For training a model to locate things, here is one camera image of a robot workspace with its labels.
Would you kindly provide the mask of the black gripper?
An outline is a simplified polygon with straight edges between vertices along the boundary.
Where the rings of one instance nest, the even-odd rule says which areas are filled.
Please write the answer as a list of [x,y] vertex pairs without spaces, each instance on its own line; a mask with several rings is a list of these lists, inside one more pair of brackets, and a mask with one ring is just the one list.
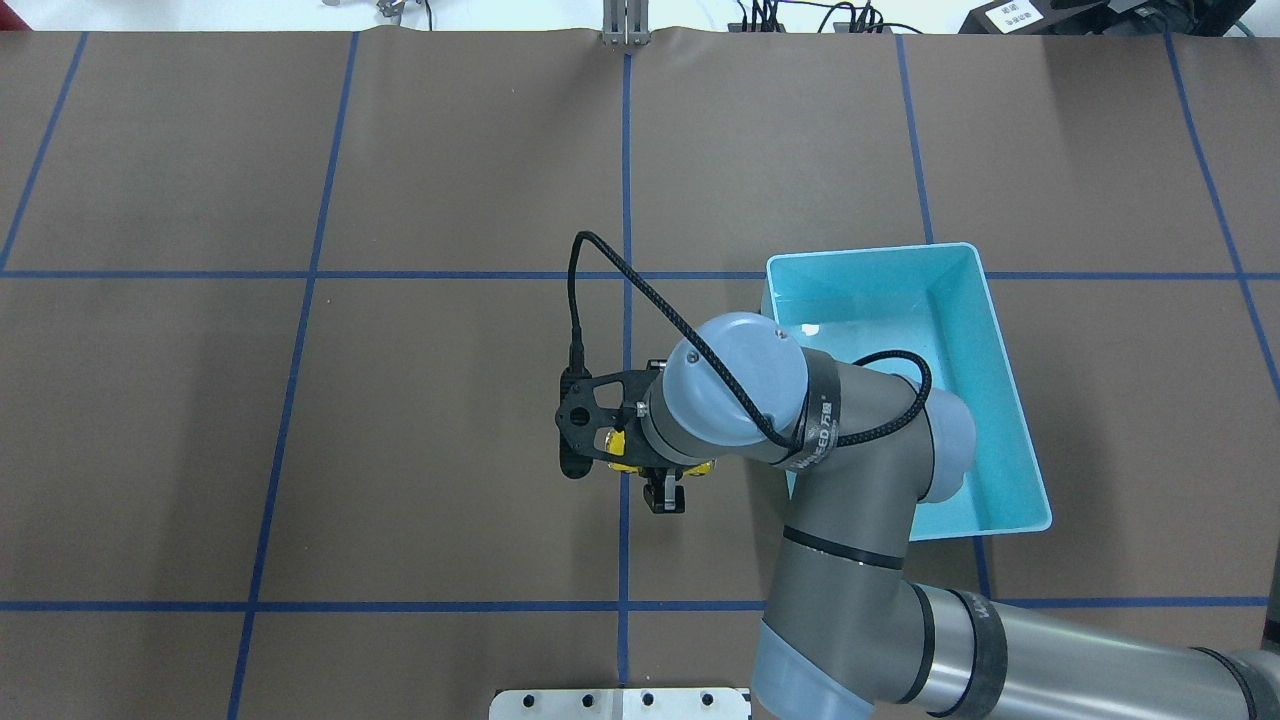
[[646,505],[655,515],[685,512],[685,488],[680,477],[691,469],[691,456],[672,445],[684,429],[666,404],[666,360],[646,363],[645,378],[649,383],[636,402],[636,443],[644,450],[640,473],[646,478]]

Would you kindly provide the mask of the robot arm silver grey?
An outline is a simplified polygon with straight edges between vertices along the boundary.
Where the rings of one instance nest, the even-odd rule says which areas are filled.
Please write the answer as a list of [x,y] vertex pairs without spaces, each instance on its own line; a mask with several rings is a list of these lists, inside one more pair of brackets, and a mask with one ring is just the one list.
[[682,340],[646,392],[671,462],[736,455],[794,471],[760,623],[755,701],[780,719],[1275,719],[1277,652],[1152,644],[909,582],[916,506],[975,459],[968,406],[727,313]]

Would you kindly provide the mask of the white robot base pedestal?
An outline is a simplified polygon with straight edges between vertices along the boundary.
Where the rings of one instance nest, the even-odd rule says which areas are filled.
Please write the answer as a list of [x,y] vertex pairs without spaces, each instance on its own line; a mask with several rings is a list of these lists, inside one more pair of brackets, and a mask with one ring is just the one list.
[[732,687],[509,689],[489,719],[751,719],[746,689]]

